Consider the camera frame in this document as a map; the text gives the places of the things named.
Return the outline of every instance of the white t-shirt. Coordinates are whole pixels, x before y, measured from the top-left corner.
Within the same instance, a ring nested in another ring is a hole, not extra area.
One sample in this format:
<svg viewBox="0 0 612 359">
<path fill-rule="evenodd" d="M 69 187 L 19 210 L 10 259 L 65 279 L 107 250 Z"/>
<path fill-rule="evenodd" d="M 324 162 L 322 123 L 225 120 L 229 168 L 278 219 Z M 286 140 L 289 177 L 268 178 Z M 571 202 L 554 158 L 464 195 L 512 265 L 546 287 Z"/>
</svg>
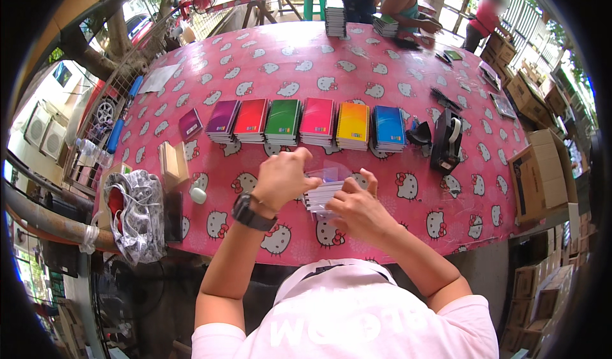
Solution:
<svg viewBox="0 0 612 359">
<path fill-rule="evenodd" d="M 345 266 L 302 280 L 338 264 Z M 384 267 L 359 259 L 302 266 L 248 337 L 236 326 L 211 323 L 194 331 L 192 348 L 193 359 L 499 358 L 483 296 L 459 298 L 436 314 Z"/>
</svg>

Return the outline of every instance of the hello kitty print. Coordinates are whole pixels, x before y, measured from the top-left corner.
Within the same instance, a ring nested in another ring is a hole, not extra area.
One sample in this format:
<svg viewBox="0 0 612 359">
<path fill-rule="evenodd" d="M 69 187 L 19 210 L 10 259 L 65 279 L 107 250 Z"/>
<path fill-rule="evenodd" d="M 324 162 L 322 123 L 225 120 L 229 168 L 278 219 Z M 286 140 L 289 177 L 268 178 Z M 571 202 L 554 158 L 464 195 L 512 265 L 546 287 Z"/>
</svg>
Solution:
<svg viewBox="0 0 612 359">
<path fill-rule="evenodd" d="M 151 70 L 185 60 L 162 92 L 137 95 L 115 163 L 124 161 L 159 175 L 157 147 L 163 141 L 171 145 L 182 141 L 178 120 L 195 108 L 206 123 L 218 101 L 231 99 L 314 97 L 399 107 L 406 128 L 415 117 L 433 128 L 444 110 L 429 95 L 430 87 L 437 87 L 464 108 L 461 163 L 451 174 L 429 169 L 428 146 L 409 145 L 403 153 L 389 153 L 377 151 L 371 142 L 367 151 L 309 146 L 313 159 L 305 170 L 321 169 L 326 161 L 340 163 L 363 188 L 367 182 L 359 169 L 372 171 L 379 179 L 378 198 L 387 211 L 440 254 L 517 234 L 507 160 L 528 141 L 518 122 L 496 113 L 488 97 L 490 87 L 478 79 L 479 58 L 465 53 L 469 66 L 457 61 L 455 68 L 448 68 L 434 57 L 434 51 L 448 46 L 431 42 L 430 48 L 413 54 L 397 49 L 371 26 L 347 26 L 349 36 L 343 40 L 328 38 L 321 22 L 260 26 L 163 55 Z M 250 193 L 257 184 L 259 164 L 292 150 L 295 147 L 212 143 L 204 132 L 186 141 L 190 179 L 178 187 L 183 191 L 186 239 L 170 245 L 213 255 L 233 223 L 236 196 Z M 203 205 L 189 196 L 195 187 L 208 195 Z M 378 263 L 392 262 L 332 223 L 313 220 L 298 200 L 283 207 L 277 225 L 264 235 L 257 262 L 300 265 L 306 263 L 305 252 L 312 260 L 368 257 Z"/>
</svg>

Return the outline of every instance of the white paper sheet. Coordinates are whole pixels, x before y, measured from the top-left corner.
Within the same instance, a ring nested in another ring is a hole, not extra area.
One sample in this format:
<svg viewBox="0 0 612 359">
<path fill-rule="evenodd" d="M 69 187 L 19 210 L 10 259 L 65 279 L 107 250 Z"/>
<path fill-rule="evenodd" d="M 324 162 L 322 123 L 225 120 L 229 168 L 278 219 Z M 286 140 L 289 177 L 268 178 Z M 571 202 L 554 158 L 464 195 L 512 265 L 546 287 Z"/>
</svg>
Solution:
<svg viewBox="0 0 612 359">
<path fill-rule="evenodd" d="M 155 69 L 150 73 L 149 78 L 142 83 L 138 93 L 159 92 L 179 67 L 180 64 L 175 64 Z"/>
</svg>

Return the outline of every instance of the purple notebook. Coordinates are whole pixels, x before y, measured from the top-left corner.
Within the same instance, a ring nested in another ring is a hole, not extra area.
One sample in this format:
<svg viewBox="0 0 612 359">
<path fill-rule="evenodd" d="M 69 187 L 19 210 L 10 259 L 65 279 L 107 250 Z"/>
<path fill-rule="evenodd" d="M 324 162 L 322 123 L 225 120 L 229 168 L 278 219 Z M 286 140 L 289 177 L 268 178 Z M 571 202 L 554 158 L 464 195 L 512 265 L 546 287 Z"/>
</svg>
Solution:
<svg viewBox="0 0 612 359">
<path fill-rule="evenodd" d="M 195 136 L 195 134 L 200 132 L 203 128 L 202 121 L 200 121 L 200 116 L 198 116 L 198 111 L 195 110 L 195 108 L 192 108 L 192 110 L 187 112 L 185 116 L 181 117 L 179 120 L 180 134 L 183 136 L 184 141 Z"/>
<path fill-rule="evenodd" d="M 240 108 L 240 101 L 219 101 L 212 110 L 206 133 L 230 134 L 233 131 L 234 120 Z"/>
</svg>

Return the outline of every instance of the wristwatch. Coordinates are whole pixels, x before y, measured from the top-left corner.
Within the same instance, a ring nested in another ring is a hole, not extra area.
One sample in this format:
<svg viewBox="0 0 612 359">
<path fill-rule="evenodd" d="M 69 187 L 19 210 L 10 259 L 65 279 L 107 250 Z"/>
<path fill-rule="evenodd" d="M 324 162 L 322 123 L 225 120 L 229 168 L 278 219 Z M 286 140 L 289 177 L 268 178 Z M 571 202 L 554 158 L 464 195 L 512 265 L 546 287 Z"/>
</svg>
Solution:
<svg viewBox="0 0 612 359">
<path fill-rule="evenodd" d="M 279 219 L 274 217 L 272 219 L 264 218 L 251 210 L 251 194 L 242 193 L 239 194 L 234 202 L 234 207 L 231 211 L 231 216 L 235 221 L 240 222 L 246 227 L 251 229 L 259 230 L 262 232 L 270 231 L 270 229 L 276 224 Z"/>
</svg>

